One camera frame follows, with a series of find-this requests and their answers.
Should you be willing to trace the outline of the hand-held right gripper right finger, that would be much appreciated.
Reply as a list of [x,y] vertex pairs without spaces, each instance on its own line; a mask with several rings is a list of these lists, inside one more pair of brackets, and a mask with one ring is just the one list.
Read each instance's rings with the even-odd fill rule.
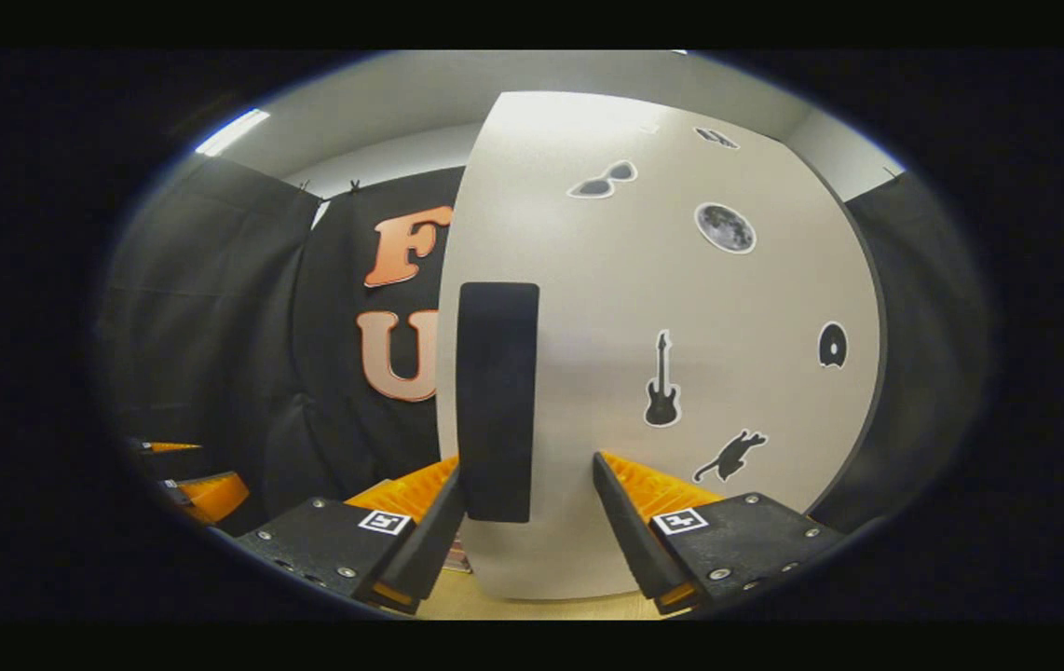
[[720,497],[609,453],[594,454],[593,484],[641,594],[662,616],[736,609],[846,544],[766,494]]

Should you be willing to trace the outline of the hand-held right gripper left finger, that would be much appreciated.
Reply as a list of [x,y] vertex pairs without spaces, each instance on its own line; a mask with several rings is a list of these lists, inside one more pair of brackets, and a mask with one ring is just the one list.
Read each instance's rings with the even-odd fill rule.
[[312,497],[237,537],[237,548],[312,595],[414,615],[465,513],[451,456],[349,500]]

